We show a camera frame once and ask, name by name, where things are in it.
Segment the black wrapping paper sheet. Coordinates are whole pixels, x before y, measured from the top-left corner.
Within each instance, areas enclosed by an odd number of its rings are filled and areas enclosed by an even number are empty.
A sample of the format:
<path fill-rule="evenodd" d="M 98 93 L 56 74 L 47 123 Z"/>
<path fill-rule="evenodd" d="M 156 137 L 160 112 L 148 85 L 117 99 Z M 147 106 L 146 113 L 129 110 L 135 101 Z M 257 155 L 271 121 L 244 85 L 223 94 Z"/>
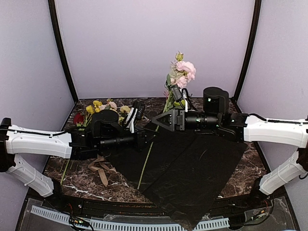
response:
<path fill-rule="evenodd" d="M 108 160 L 173 221 L 193 230 L 232 176 L 247 146 L 192 130 L 158 135 L 141 152 L 118 149 Z"/>

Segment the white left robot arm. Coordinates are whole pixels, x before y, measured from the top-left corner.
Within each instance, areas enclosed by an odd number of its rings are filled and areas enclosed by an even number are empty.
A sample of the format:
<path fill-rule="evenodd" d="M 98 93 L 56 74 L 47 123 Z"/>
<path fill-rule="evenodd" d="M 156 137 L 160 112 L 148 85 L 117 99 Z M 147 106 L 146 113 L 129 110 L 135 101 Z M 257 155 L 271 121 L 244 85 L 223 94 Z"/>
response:
<path fill-rule="evenodd" d="M 70 127 L 61 132 L 42 131 L 13 125 L 10 118 L 0 124 L 0 170 L 20 180 L 35 190 L 58 210 L 68 206 L 59 181 L 38 172 L 21 154 L 41 154 L 71 160 L 87 160 L 103 150 L 117 148 L 144 149 L 157 134 L 156 131 L 134 125 L 140 114 L 134 112 L 124 124 L 119 124 L 118 114 L 103 110 L 93 114 L 84 128 Z"/>

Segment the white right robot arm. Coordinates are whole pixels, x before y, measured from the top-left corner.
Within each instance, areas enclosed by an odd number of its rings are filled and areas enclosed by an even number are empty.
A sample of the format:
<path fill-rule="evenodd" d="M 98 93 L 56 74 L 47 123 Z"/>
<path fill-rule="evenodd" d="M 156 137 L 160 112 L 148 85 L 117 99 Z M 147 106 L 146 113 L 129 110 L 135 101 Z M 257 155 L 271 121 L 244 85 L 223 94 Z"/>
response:
<path fill-rule="evenodd" d="M 265 159 L 273 161 L 270 153 L 278 154 L 286 148 L 279 161 L 270 167 L 270 172 L 257 180 L 245 204 L 257 208 L 264 197 L 301 175 L 308 174 L 308 121 L 262 117 L 258 114 L 231 113 L 229 93 L 218 87 L 203 90 L 203 108 L 196 110 L 186 89 L 171 87 L 175 100 L 182 106 L 163 112 L 152 122 L 169 131 L 195 130 L 217 135 L 235 142 L 257 142 Z"/>

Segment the red fake rose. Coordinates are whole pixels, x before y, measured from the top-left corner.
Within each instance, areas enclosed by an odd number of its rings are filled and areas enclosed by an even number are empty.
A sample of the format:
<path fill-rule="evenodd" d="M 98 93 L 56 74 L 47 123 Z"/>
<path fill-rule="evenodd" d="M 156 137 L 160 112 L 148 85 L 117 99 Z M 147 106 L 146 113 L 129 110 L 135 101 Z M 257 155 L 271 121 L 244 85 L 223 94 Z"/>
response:
<path fill-rule="evenodd" d="M 84 124 L 84 116 L 81 113 L 77 113 L 73 118 L 73 124 L 76 126 L 81 126 Z"/>

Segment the pink fake flower stem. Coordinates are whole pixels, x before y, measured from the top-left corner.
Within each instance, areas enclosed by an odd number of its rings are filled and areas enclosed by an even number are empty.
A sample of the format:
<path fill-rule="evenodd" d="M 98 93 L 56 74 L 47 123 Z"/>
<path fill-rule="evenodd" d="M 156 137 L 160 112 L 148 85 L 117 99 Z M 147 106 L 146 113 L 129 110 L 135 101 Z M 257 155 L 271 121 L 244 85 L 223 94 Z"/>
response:
<path fill-rule="evenodd" d="M 106 104 L 102 104 L 101 106 L 99 106 L 99 109 L 102 110 L 113 110 L 113 111 L 117 111 L 117 104 L 114 102 L 113 99 L 107 99 L 107 103 Z"/>
<path fill-rule="evenodd" d="M 184 53 L 178 51 L 175 55 L 175 61 L 171 63 L 170 72 L 166 77 L 166 102 L 163 112 L 170 111 L 174 107 L 171 103 L 171 90 L 172 85 L 178 85 L 181 89 L 186 88 L 187 84 L 195 80 L 196 68 L 194 64 L 189 61 L 184 61 Z"/>

